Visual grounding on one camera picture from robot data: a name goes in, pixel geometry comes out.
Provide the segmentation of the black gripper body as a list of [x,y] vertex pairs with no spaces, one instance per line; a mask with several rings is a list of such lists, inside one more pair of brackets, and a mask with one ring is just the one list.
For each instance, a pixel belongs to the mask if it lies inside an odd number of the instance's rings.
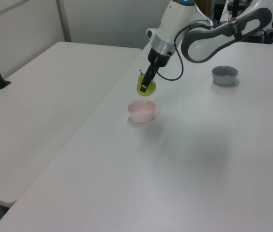
[[169,59],[170,56],[162,55],[151,48],[148,54],[148,61],[150,62],[148,70],[158,70],[159,68],[165,67]]

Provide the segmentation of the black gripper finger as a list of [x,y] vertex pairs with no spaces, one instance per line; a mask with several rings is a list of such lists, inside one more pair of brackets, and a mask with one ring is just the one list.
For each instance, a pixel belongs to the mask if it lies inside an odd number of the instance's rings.
[[156,83],[154,77],[155,70],[148,70],[139,76],[139,93],[154,93],[156,90]]

